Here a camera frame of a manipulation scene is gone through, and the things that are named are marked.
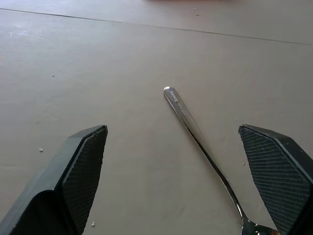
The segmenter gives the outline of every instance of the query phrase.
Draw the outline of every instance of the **spoon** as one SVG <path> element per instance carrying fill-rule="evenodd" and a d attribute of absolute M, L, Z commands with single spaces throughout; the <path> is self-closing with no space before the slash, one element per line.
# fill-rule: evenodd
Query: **spoon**
<path fill-rule="evenodd" d="M 262 225 L 258 225 L 248 219 L 228 180 L 225 178 L 225 176 L 222 174 L 222 172 L 218 169 L 218 167 L 209 156 L 203 135 L 201 134 L 200 129 L 197 127 L 195 121 L 190 115 L 190 112 L 188 111 L 186 105 L 183 103 L 178 92 L 173 87 L 165 87 L 164 95 L 167 98 L 168 102 L 171 104 L 178 118 L 187 128 L 188 132 L 191 134 L 208 161 L 213 166 L 215 172 L 218 174 L 220 180 L 225 186 L 231 200 L 235 204 L 236 210 L 239 213 L 242 222 L 241 235 L 279 235 L 278 231 Z"/>

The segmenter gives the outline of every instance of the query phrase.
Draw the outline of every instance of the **metal spoon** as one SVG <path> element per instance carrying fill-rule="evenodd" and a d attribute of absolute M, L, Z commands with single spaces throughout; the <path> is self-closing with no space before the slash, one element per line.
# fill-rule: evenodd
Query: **metal spoon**
<path fill-rule="evenodd" d="M 193 139 L 197 142 L 198 146 L 213 166 L 214 170 L 224 184 L 230 198 L 234 202 L 236 210 L 238 211 L 242 221 L 241 235 L 279 235 L 278 231 L 262 225 L 255 224 L 248 219 L 229 182 L 209 156 L 203 135 L 201 134 L 201 131 L 191 117 L 186 105 L 183 103 L 178 92 L 173 87 L 166 87 L 164 88 L 164 95 L 167 98 L 168 102 L 171 104 L 175 113 L 178 115 L 181 122 L 187 128 Z"/>

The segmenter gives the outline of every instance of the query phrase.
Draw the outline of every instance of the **spoon handle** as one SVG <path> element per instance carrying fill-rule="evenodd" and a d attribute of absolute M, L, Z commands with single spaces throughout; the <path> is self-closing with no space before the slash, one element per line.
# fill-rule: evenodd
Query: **spoon handle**
<path fill-rule="evenodd" d="M 193 139 L 196 141 L 206 158 L 211 163 L 212 167 L 214 168 L 215 172 L 218 174 L 219 178 L 221 179 L 223 185 L 225 186 L 230 198 L 235 204 L 235 207 L 241 217 L 241 220 L 247 219 L 246 214 L 244 213 L 243 208 L 241 207 L 233 189 L 231 188 L 228 180 L 225 178 L 225 176 L 222 174 L 222 172 L 219 170 L 219 168 L 215 165 L 213 160 L 211 159 L 210 155 L 207 151 L 207 146 L 204 141 L 204 137 L 198 128 L 196 122 L 192 118 L 190 112 L 188 111 L 186 105 L 182 101 L 180 95 L 173 87 L 165 87 L 164 88 L 164 95 L 168 102 L 171 104 L 172 108 L 174 109 L 175 113 L 181 120 L 181 122 L 184 124 L 184 126 L 187 128 L 188 132 L 191 134 Z"/>

